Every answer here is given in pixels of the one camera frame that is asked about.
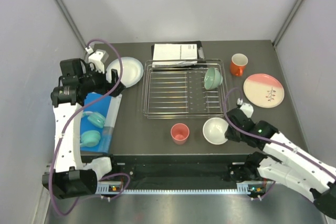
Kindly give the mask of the white fluted plate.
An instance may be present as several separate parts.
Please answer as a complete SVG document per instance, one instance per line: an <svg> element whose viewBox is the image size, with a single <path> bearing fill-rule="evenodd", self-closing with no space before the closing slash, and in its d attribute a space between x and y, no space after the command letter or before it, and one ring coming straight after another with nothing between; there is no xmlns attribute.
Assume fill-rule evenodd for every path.
<svg viewBox="0 0 336 224"><path fill-rule="evenodd" d="M140 61L132 57L122 57L123 75L121 83L126 88L136 85L143 77L143 65ZM120 74L119 60L116 59L110 63L106 69L106 78L109 82L112 80L111 70L114 69Z"/></svg>

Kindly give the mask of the white orange bowl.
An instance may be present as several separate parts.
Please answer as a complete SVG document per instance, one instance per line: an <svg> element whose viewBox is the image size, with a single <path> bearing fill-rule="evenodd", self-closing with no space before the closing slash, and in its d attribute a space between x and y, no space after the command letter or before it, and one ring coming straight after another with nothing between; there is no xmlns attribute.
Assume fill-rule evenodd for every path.
<svg viewBox="0 0 336 224"><path fill-rule="evenodd" d="M229 124L222 118L210 118L203 125L204 138L213 145L222 145L228 141L225 136Z"/></svg>

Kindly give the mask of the pink white floral plate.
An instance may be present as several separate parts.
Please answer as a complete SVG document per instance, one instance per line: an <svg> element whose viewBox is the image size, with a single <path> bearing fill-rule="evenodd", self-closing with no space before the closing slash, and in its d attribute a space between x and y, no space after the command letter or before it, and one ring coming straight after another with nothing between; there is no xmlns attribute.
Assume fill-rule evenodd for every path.
<svg viewBox="0 0 336 224"><path fill-rule="evenodd" d="M282 84L273 76L265 73L252 74L243 84L246 98L254 105L270 109L282 103L285 90Z"/></svg>

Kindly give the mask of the mint green ceramic bowl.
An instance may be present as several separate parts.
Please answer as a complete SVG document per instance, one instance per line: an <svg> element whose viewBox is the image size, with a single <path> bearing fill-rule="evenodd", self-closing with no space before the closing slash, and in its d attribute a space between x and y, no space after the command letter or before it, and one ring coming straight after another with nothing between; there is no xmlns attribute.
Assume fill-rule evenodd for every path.
<svg viewBox="0 0 336 224"><path fill-rule="evenodd" d="M207 70L204 77L204 88L213 90L220 86L223 82L223 76L217 68L211 67Z"/></svg>

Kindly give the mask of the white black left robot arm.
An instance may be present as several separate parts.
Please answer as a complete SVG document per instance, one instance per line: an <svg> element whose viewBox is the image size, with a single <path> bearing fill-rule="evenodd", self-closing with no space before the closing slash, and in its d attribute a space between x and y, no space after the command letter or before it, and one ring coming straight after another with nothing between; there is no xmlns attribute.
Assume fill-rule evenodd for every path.
<svg viewBox="0 0 336 224"><path fill-rule="evenodd" d="M102 155L84 164L80 154L80 123L85 99L95 92L104 99L117 96L125 88L118 70L98 71L96 63L80 58L60 62L58 86L50 95L55 116L55 150L50 172L42 176L43 186L58 199L93 195L98 181L105 177L114 180L119 168L110 155Z"/></svg>

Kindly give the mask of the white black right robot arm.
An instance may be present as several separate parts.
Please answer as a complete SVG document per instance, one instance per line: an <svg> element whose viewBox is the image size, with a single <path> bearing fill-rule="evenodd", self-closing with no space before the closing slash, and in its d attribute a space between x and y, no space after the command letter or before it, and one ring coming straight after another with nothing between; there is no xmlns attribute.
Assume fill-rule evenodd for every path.
<svg viewBox="0 0 336 224"><path fill-rule="evenodd" d="M228 140L258 149L244 163L247 179L280 183L307 198L324 215L335 218L335 167L311 156L268 122L254 123L251 112L242 106L224 117Z"/></svg>

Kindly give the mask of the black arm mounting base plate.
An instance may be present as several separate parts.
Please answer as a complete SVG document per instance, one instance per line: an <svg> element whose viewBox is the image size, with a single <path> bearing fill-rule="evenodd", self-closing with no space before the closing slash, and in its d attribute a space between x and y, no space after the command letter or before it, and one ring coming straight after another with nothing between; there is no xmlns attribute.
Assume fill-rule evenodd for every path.
<svg viewBox="0 0 336 224"><path fill-rule="evenodd" d="M130 176L129 189L234 189L237 183L265 185L243 169L247 154L114 155L110 173Z"/></svg>

